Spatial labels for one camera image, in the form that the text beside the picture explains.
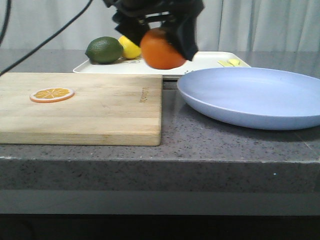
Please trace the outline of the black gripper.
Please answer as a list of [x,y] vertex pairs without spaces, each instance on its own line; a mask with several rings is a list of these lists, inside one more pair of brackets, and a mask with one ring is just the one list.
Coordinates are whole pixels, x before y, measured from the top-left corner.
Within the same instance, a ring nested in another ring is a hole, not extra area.
[[204,9],[201,0],[105,0],[104,4],[115,7],[112,20],[115,30],[140,46],[150,30],[148,23],[163,22],[160,28],[167,41],[188,61],[198,52],[196,20]]

